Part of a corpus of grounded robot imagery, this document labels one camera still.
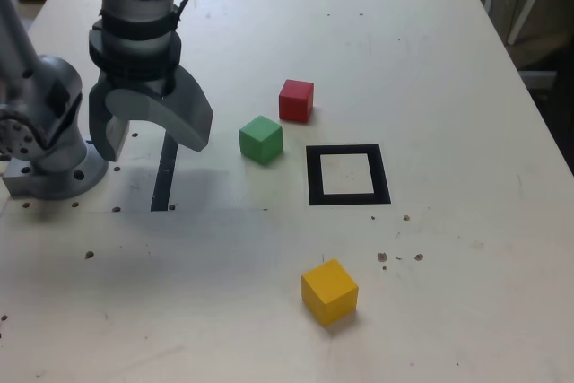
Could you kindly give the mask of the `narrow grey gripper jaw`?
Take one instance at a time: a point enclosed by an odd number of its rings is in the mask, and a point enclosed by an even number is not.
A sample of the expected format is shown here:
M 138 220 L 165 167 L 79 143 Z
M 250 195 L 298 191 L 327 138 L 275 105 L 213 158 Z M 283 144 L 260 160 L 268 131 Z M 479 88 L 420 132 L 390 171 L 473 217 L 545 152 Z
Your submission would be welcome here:
M 124 146 L 129 121 L 112 114 L 106 106 L 115 90 L 108 76 L 100 72 L 89 94 L 89 129 L 91 140 L 106 161 L 117 161 Z

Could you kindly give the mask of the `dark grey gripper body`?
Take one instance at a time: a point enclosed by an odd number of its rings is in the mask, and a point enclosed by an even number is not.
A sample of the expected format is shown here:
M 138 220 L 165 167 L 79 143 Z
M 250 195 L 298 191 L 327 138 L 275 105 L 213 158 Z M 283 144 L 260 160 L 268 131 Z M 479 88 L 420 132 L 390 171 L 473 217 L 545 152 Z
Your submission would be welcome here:
M 176 88 L 179 66 L 144 71 L 106 66 L 100 69 L 99 96 L 106 97 L 114 90 L 132 90 L 146 95 L 167 97 Z

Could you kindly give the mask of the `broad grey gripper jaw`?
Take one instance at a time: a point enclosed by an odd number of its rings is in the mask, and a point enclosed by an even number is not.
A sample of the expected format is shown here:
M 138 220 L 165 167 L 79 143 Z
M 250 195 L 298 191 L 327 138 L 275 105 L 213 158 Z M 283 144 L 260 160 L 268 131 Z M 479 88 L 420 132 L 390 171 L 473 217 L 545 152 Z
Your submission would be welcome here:
M 116 89 L 106 97 L 108 111 L 124 120 L 148 121 L 161 126 L 177 143 L 201 152 L 209 142 L 213 110 L 196 79 L 178 66 L 171 92 Z

